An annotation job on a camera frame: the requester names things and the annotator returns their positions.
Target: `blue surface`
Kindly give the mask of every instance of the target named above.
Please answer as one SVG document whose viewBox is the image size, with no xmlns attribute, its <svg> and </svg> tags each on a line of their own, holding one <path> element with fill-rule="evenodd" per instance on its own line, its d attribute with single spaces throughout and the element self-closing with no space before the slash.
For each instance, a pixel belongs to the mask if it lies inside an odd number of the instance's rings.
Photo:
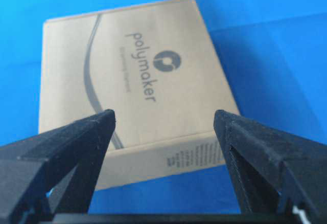
<svg viewBox="0 0 327 224">
<path fill-rule="evenodd" d="M 154 1 L 0 0 L 0 144 L 37 134 L 46 19 Z M 197 0 L 241 113 L 325 144 L 326 1 Z M 226 168 L 216 167 L 96 192 L 90 211 L 239 209 Z"/>
</svg>

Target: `black plastic part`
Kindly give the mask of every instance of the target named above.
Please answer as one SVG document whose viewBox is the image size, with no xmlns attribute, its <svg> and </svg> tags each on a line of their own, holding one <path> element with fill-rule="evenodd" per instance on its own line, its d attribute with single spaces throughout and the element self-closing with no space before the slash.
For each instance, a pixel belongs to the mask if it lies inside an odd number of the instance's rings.
<svg viewBox="0 0 327 224">
<path fill-rule="evenodd" d="M 282 215 L 83 215 L 57 214 L 51 222 L 40 224 L 151 224 L 151 223 L 216 223 L 216 224 L 287 224 Z"/>
<path fill-rule="evenodd" d="M 86 212 L 114 128 L 114 112 L 106 110 L 0 147 L 0 223 L 23 223 L 33 212 L 51 214 L 51 208 Z M 69 181 L 62 181 L 74 167 Z M 61 181 L 50 207 L 45 194 Z"/>
<path fill-rule="evenodd" d="M 305 210 L 327 223 L 327 146 L 223 110 L 215 132 L 242 213 Z"/>
</svg>

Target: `polymaker box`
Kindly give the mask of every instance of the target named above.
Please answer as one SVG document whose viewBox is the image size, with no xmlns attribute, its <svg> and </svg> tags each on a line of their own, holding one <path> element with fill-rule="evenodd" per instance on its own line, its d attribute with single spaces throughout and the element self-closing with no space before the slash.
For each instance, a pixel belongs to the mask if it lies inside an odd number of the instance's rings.
<svg viewBox="0 0 327 224">
<path fill-rule="evenodd" d="M 239 112 L 195 0 L 44 23 L 39 132 L 107 108 L 97 189 L 224 164 L 214 114 Z"/>
</svg>

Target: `box top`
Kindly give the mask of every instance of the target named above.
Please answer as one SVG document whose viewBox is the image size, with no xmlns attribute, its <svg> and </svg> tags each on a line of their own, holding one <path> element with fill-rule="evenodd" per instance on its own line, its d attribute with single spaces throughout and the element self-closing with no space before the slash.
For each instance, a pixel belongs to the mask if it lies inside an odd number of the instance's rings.
<svg viewBox="0 0 327 224">
<path fill-rule="evenodd" d="M 44 24 L 40 132 L 107 108 L 110 149 L 212 131 L 217 109 L 238 113 L 195 0 Z"/>
</svg>

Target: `polymaker logo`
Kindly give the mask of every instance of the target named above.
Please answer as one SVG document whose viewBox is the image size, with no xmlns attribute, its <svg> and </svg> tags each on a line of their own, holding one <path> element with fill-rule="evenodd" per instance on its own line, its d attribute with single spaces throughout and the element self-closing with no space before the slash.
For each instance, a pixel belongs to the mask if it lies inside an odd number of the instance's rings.
<svg viewBox="0 0 327 224">
<path fill-rule="evenodd" d="M 171 72 L 180 66 L 180 56 L 173 51 L 163 51 L 154 57 L 154 67 L 162 72 Z"/>
</svg>

